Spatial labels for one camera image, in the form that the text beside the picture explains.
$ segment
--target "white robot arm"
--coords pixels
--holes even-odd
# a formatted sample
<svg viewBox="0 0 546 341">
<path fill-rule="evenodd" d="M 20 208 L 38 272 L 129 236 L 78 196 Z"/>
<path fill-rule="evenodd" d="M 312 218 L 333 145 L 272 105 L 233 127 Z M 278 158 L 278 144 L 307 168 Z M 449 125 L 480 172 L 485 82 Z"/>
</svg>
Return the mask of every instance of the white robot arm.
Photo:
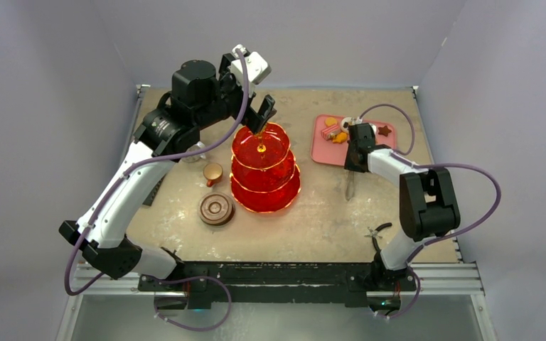
<svg viewBox="0 0 546 341">
<path fill-rule="evenodd" d="M 238 60 L 238 52 L 249 65 L 245 69 Z M 111 278 L 118 279 L 129 272 L 168 278 L 181 260 L 164 248 L 132 243 L 126 230 L 141 203 L 178 160 L 151 162 L 130 172 L 129 167 L 153 157 L 183 153 L 200 140 L 201 129 L 228 117 L 236 118 L 246 88 L 247 110 L 241 123 L 255 134 L 261 131 L 275 114 L 275 101 L 267 95 L 258 112 L 250 103 L 255 84 L 270 70 L 258 53 L 251 53 L 241 45 L 233 49 L 233 54 L 223 55 L 218 79 L 214 65 L 206 61 L 184 63 L 173 74 L 171 91 L 135 131 L 122 165 L 101 196 L 77 221 L 62 223 L 60 234 L 75 245 L 82 236 L 80 231 L 89 227 L 91 230 L 79 249 L 92 266 Z"/>
<path fill-rule="evenodd" d="M 400 190 L 401 229 L 375 255 L 371 272 L 374 282 L 392 282 L 404 276 L 410 257 L 418 248 L 459 226 L 451 176 L 445 168 L 421 168 L 398 156 L 390 147 L 377 145 L 369 124 L 355 124 L 348 131 L 344 168 L 381 175 Z"/>
</svg>

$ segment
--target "pink tray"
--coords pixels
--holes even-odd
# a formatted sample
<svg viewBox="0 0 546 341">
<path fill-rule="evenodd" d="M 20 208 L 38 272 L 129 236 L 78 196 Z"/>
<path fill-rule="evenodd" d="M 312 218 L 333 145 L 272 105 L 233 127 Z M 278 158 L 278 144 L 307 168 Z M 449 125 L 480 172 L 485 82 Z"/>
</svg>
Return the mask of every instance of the pink tray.
<svg viewBox="0 0 546 341">
<path fill-rule="evenodd" d="M 319 115 L 315 119 L 315 130 L 313 131 L 313 143 L 311 144 L 311 158 L 315 162 L 327 163 L 329 165 L 343 166 L 344 159 L 346 158 L 346 151 L 348 150 L 348 142 L 341 144 L 334 144 L 331 141 L 326 141 L 321 136 L 321 130 L 326 127 L 325 120 L 328 117 L 333 117 L 338 120 L 338 123 L 342 121 L 344 117 L 342 116 L 333 116 L 333 115 Z M 385 144 L 390 148 L 397 148 L 397 133 L 395 128 L 390 123 L 380 122 L 380 121 L 371 121 L 369 119 L 364 119 L 364 122 L 373 123 L 378 128 L 381 126 L 388 126 L 392 132 L 388 134 L 388 137 L 377 135 L 375 137 L 378 144 Z"/>
</svg>

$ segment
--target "wooden table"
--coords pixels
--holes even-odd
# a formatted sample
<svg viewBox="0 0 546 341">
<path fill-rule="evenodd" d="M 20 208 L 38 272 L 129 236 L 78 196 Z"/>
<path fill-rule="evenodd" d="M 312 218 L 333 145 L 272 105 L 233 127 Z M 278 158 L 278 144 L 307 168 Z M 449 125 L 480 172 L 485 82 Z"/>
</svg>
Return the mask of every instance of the wooden table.
<svg viewBox="0 0 546 341">
<path fill-rule="evenodd" d="M 150 89 L 141 107 L 139 122 L 155 108 L 165 89 Z M 291 149 L 301 169 L 301 192 L 292 206 L 268 215 L 248 212 L 236 203 L 232 221 L 224 227 L 210 227 L 198 216 L 198 202 L 211 191 L 230 195 L 229 171 L 231 140 L 207 153 L 208 161 L 180 162 L 165 177 L 154 204 L 142 207 L 128 229 L 131 240 L 158 247 L 176 249 L 178 255 L 192 261 L 372 261 L 374 249 L 364 237 L 367 227 L 392 222 L 379 239 L 383 248 L 400 228 L 398 189 L 373 174 L 355 174 L 355 195 L 344 198 L 347 171 L 311 160 L 314 119 L 320 114 L 357 116 L 377 103 L 391 103 L 403 108 L 413 119 L 416 141 L 409 158 L 429 163 L 427 142 L 409 90 L 263 90 L 253 105 L 271 94 L 277 101 L 277 115 L 271 121 L 281 124 L 291 140 Z M 410 143 L 410 128 L 394 109 L 380 108 L 368 118 L 395 126 L 399 148 Z M 211 144 L 231 126 L 232 120 L 220 122 L 202 131 L 201 141 Z M 207 188 L 202 169 L 207 162 L 223 165 L 225 177 L 214 188 Z M 426 248 L 418 262 L 457 262 L 451 240 Z"/>
</svg>

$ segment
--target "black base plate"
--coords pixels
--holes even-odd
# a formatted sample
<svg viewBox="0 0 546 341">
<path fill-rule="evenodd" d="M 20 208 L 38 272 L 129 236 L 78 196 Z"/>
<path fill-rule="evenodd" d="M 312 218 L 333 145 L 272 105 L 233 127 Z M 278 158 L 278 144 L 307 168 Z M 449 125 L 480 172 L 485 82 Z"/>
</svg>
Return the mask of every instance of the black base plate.
<svg viewBox="0 0 546 341">
<path fill-rule="evenodd" d="M 393 292 L 395 283 L 368 284 L 370 263 L 272 263 L 186 261 L 175 278 L 212 276 L 231 292 L 233 302 L 245 303 L 343 303 L 346 307 L 368 307 L 367 291 Z M 415 284 L 400 280 L 401 291 L 414 291 Z M 226 302 L 225 292 L 212 281 L 193 281 L 189 309 L 208 309 L 212 302 Z M 139 291 L 182 291 L 181 284 L 167 286 L 147 278 Z"/>
</svg>

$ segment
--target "white wall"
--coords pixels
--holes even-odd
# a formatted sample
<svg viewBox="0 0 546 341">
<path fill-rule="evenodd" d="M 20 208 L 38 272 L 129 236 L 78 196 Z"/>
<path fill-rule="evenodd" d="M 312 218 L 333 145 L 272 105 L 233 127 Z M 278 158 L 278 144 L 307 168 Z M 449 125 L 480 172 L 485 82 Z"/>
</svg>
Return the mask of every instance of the white wall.
<svg viewBox="0 0 546 341">
<path fill-rule="evenodd" d="M 115 171 L 135 91 L 89 1 L 0 1 L 0 340 L 55 338 L 58 227 Z"/>
<path fill-rule="evenodd" d="M 191 59 L 238 43 L 270 87 L 417 85 L 465 0 L 95 0 L 135 83 L 169 87 Z"/>
<path fill-rule="evenodd" d="M 503 186 L 495 216 L 460 239 L 500 340 L 546 340 L 546 1 L 468 0 L 418 102 L 436 161 L 480 165 Z M 465 173 L 456 184 L 471 222 L 492 187 Z"/>
</svg>

